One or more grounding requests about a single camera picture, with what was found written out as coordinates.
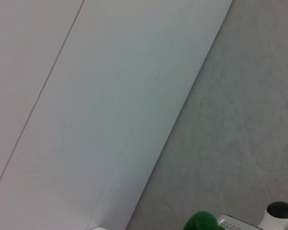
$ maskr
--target gray carpet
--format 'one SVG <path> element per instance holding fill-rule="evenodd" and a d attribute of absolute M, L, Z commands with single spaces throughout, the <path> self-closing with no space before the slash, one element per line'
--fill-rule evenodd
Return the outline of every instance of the gray carpet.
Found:
<path fill-rule="evenodd" d="M 288 201 L 288 0 L 236 0 L 127 230 L 178 230 L 199 210 L 258 224 Z"/>

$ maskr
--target green plush toy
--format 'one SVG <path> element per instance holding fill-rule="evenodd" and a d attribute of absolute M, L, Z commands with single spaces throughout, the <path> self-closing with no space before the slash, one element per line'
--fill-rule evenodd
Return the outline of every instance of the green plush toy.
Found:
<path fill-rule="evenodd" d="M 183 230 L 224 230 L 216 218 L 209 212 L 195 213 L 184 226 Z"/>

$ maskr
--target white board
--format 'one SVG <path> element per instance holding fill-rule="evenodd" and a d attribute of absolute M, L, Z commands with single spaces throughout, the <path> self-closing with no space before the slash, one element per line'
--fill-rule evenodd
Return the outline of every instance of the white board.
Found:
<path fill-rule="evenodd" d="M 80 0 L 0 0 L 0 175 Z"/>
<path fill-rule="evenodd" d="M 86 1 L 1 181 L 0 230 L 123 230 L 229 5 Z"/>

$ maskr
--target gray textured surface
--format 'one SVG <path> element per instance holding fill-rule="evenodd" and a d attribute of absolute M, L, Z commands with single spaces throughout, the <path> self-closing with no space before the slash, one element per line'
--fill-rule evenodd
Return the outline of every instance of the gray textured surface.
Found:
<path fill-rule="evenodd" d="M 288 201 L 288 0 L 233 2 L 127 230 Z"/>

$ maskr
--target white surface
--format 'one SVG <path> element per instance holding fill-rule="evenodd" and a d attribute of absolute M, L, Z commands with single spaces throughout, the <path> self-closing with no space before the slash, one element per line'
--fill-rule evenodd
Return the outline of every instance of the white surface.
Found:
<path fill-rule="evenodd" d="M 272 217 L 267 210 L 265 210 L 264 217 L 258 227 L 264 230 L 288 230 L 288 219 Z"/>
<path fill-rule="evenodd" d="M 123 230 L 230 2 L 87 0 L 1 181 L 0 230 Z"/>
<path fill-rule="evenodd" d="M 0 0 L 0 175 L 80 0 Z"/>

